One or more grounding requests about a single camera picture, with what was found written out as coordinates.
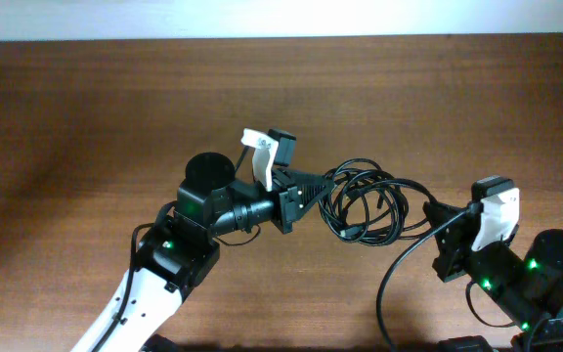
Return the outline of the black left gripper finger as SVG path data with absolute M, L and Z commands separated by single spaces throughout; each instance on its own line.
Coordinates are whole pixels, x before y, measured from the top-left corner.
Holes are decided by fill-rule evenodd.
M 299 219 L 303 218 L 309 210 L 322 198 L 327 196 L 334 188 L 334 182 L 330 179 L 310 179 L 298 182 L 298 190 L 301 192 L 299 202 Z
M 289 169 L 288 176 L 297 187 L 329 189 L 333 186 L 333 182 L 321 174 L 313 174 Z

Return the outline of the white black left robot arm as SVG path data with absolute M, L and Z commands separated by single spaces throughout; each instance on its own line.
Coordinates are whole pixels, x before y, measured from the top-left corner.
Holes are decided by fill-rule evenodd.
M 129 268 L 77 351 L 176 351 L 158 329 L 199 286 L 220 257 L 221 236 L 258 235 L 265 222 L 282 233 L 333 188 L 330 179 L 287 168 L 273 188 L 246 184 L 223 154 L 203 153 L 186 166 L 175 200 L 132 234 Z

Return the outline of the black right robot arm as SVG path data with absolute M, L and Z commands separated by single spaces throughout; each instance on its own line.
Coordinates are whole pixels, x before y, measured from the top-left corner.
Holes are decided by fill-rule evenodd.
M 521 332 L 512 337 L 515 351 L 563 351 L 563 230 L 536 235 L 521 258 L 508 240 L 472 248 L 481 225 L 481 207 L 461 217 L 454 206 L 426 202 L 423 211 L 433 229 L 439 255 L 432 263 L 438 278 L 450 282 L 467 276 Z

